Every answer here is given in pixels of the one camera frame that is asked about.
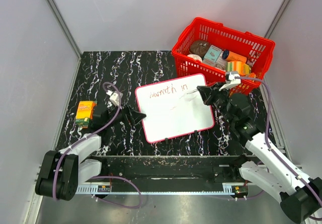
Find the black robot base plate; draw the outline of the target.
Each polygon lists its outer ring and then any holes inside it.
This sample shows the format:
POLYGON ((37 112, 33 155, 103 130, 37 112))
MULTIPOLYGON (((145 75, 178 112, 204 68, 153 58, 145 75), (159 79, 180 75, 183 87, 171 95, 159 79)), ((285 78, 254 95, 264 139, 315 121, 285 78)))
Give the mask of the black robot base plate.
POLYGON ((95 156, 103 175, 123 177, 141 192, 212 192, 245 181, 230 168, 237 156, 95 156))

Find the pink framed whiteboard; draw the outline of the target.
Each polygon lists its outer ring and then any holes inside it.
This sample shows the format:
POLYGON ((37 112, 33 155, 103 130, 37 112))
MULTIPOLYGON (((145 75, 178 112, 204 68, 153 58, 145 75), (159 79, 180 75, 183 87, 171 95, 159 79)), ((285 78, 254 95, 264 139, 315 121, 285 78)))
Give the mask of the pink framed whiteboard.
POLYGON ((139 111, 146 114, 142 120, 146 141, 156 143, 212 128, 211 106, 198 92, 186 94, 205 85, 205 76, 199 73, 138 87, 135 96, 139 111))

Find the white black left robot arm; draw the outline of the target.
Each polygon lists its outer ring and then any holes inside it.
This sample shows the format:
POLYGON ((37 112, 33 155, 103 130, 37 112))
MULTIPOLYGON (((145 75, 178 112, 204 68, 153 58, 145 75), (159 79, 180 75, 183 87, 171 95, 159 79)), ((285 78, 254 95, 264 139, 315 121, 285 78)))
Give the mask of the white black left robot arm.
POLYGON ((102 133, 96 131, 120 122, 135 126, 146 117, 129 106, 117 107, 110 113, 106 106, 99 104, 93 107, 92 113, 87 127, 89 133, 84 134, 79 143, 45 154, 35 185, 37 195, 69 201, 79 184, 92 177, 105 181, 109 169, 103 161, 90 157, 102 145, 102 133))

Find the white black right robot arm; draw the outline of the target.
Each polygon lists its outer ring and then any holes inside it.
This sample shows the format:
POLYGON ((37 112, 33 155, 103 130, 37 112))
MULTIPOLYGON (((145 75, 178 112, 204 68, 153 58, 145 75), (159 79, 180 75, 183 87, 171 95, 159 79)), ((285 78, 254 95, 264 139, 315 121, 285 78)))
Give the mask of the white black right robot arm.
POLYGON ((250 114, 252 105, 241 93, 230 94, 227 85, 198 86, 197 91, 207 106, 219 110, 229 123, 234 140, 244 145, 265 166, 261 169, 245 155, 229 165, 229 177, 256 184, 273 197, 284 214, 294 223, 302 223, 321 208, 321 178, 312 178, 295 166, 269 140, 250 114))

